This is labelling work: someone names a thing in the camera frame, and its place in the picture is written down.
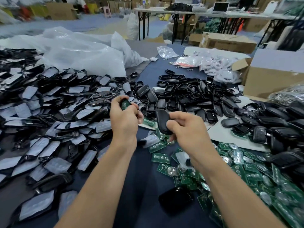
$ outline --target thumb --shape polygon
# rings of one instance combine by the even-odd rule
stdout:
[[[182,128],[182,126],[180,126],[180,124],[174,120],[168,120],[166,123],[166,126],[169,130],[171,130],[176,135],[178,135],[180,133],[180,130]]]

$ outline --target forearm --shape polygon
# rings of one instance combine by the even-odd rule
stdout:
[[[55,228],[111,228],[132,154],[112,142]]]
[[[206,179],[229,228],[285,227],[217,153],[212,155],[207,166],[202,157],[193,165]]]

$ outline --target hand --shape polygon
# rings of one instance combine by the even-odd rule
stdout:
[[[110,119],[113,131],[112,143],[122,145],[134,152],[137,146],[136,134],[138,124],[143,122],[143,114],[135,103],[131,103],[126,110],[120,108],[120,102],[129,99],[128,96],[118,96],[111,102]]]
[[[177,138],[181,148],[190,156],[191,162],[200,162],[198,161],[200,159],[207,163],[210,158],[219,157],[201,117],[181,111],[169,114],[170,118],[174,119],[167,121],[166,124],[168,129],[174,133],[170,137],[170,141]]]

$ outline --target white laptop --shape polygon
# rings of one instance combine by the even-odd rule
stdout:
[[[229,2],[215,2],[212,13],[213,14],[226,14],[229,7]]]

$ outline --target dark blue tablecloth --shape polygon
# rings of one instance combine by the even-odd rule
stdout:
[[[183,54],[184,46],[168,45],[180,56]],[[144,84],[150,87],[156,86],[159,81],[158,76],[165,74],[166,69],[175,71],[177,74],[184,74],[186,77],[206,78],[206,75],[199,72],[198,68],[193,71],[170,65],[168,62],[175,61],[174,58],[163,60],[158,57],[158,61],[151,62],[146,69],[140,74],[137,80],[142,80]],[[137,139],[145,138],[148,130],[139,128]],[[102,142],[101,148],[107,146],[111,141]],[[161,153],[171,155],[178,144],[168,146],[161,150]],[[156,227],[205,227],[213,228],[216,225],[209,219],[207,213],[203,212],[197,199],[184,212],[169,217],[160,207],[158,196],[174,187],[173,178],[157,172],[158,163],[151,162],[151,154],[148,149],[138,147],[131,159],[124,187],[121,193],[117,213],[115,217],[115,228],[156,228]],[[74,183],[68,189],[80,191],[89,174],[76,172],[74,175]],[[20,228],[52,228],[58,221],[57,211],[51,211],[34,220],[21,223],[16,227]]]

